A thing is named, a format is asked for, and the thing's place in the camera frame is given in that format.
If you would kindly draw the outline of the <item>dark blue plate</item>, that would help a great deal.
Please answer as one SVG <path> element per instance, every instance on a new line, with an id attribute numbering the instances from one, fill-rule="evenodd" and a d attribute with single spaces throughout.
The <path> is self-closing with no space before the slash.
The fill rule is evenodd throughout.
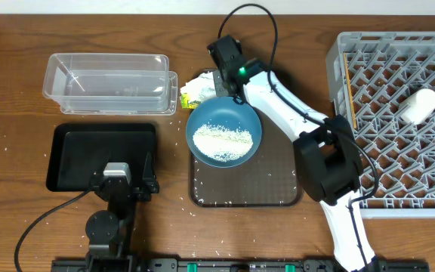
<path id="1" fill-rule="evenodd" d="M 250 132 L 253 146 L 242 158 L 218 162 L 201 153 L 193 143 L 194 132 L 204 124 L 222 125 L 230 130 L 247 130 Z M 240 165 L 250 159 L 258 149 L 261 137 L 261 121 L 255 110 L 244 102 L 235 102 L 232 97 L 214 97 L 201 103 L 190 114 L 186 127 L 187 145 L 192 154 L 202 162 L 218 167 L 230 168 Z"/>

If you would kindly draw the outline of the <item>white plastic cup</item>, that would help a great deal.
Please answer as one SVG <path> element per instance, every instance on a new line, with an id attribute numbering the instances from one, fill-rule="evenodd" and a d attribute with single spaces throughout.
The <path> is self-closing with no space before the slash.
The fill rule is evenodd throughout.
<path id="1" fill-rule="evenodd" d="M 400 118 L 418 125 L 435 110 L 435 91 L 422 88 L 407 97 L 399 106 Z"/>

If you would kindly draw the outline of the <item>orange chopstick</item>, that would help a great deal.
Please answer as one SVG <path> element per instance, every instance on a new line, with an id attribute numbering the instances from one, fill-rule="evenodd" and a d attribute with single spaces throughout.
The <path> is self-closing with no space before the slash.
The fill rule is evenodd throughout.
<path id="1" fill-rule="evenodd" d="M 349 102 L 350 102 L 351 118 L 352 118 L 352 122 L 353 122 L 353 129 L 356 129 L 357 128 L 356 114 L 355 114 L 354 104 L 353 104 L 353 94 L 352 94 L 352 89 L 351 89 L 351 84 L 350 84 L 350 74 L 349 74 L 349 66 L 348 66 L 348 62 L 347 62 L 347 54 L 344 53 L 343 55 L 344 55 L 345 79 L 346 79 L 346 83 L 347 83 L 347 92 L 348 92 Z"/>

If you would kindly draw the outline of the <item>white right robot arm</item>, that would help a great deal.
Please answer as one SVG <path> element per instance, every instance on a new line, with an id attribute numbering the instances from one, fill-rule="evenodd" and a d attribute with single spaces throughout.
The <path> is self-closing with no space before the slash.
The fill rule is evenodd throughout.
<path id="1" fill-rule="evenodd" d="M 297 179 L 325 212 L 334 255 L 347 271 L 371 271 L 375 253 L 359 212 L 365 151 L 343 116 L 329 118 L 295 97 L 268 66 L 243 56 L 214 57 L 224 88 L 270 118 L 292 141 Z"/>

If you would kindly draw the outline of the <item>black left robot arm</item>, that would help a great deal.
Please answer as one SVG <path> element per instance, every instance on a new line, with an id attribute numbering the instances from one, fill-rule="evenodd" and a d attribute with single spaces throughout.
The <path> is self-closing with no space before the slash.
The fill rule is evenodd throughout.
<path id="1" fill-rule="evenodd" d="M 126 162 L 105 162 L 89 181 L 89 189 L 107 203 L 107 209 L 95 212 L 85 225 L 89 238 L 85 272 L 141 271 L 147 267 L 131 252 L 136 207 L 149 202 L 159 192 L 151 153 L 144 157 L 142 173 L 133 178 Z"/>

